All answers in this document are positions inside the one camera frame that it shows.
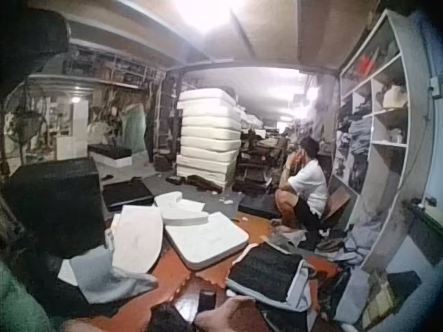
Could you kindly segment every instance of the white t-shirt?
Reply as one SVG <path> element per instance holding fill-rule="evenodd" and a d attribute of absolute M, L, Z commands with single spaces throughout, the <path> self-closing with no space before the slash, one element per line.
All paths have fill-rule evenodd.
<path fill-rule="evenodd" d="M 327 200 L 326 179 L 318 161 L 309 161 L 295 176 L 288 178 L 288 183 L 297 195 L 304 199 L 312 213 L 321 217 Z"/>

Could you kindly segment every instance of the stack of foam cushions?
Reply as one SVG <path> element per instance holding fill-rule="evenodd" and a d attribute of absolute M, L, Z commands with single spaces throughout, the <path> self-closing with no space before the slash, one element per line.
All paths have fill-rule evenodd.
<path fill-rule="evenodd" d="M 198 175 L 226 188 L 233 180 L 240 148 L 241 113 L 221 89 L 183 92 L 181 153 L 177 175 Z"/>

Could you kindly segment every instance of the black shorts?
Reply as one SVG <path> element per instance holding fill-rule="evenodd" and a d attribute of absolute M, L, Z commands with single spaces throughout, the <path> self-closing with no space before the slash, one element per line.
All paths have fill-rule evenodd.
<path fill-rule="evenodd" d="M 296 206 L 293 207 L 298 222 L 305 225 L 306 230 L 318 230 L 320 228 L 320 218 L 317 213 L 312 213 L 311 208 L 306 201 L 298 197 Z"/>

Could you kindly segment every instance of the ceiling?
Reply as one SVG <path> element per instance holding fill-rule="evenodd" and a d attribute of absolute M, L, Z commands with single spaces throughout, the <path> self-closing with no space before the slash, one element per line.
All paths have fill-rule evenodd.
<path fill-rule="evenodd" d="M 279 120 L 280 116 L 294 115 L 288 107 L 293 108 L 294 95 L 305 94 L 308 75 L 283 68 L 216 68 L 187 73 L 184 80 L 199 87 L 229 86 L 248 113 Z"/>
<path fill-rule="evenodd" d="M 163 68 L 261 63 L 336 72 L 376 0 L 237 0 L 229 22 L 201 34 L 180 0 L 28 0 L 71 23 L 72 42 L 102 44 Z"/>

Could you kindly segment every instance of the dark hair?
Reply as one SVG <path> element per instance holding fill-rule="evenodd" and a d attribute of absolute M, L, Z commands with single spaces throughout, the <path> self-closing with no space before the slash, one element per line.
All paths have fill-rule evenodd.
<path fill-rule="evenodd" d="M 319 149 L 318 142 L 313 138 L 310 138 L 309 136 L 303 138 L 300 141 L 300 147 L 306 151 L 310 158 L 317 157 L 317 152 Z"/>

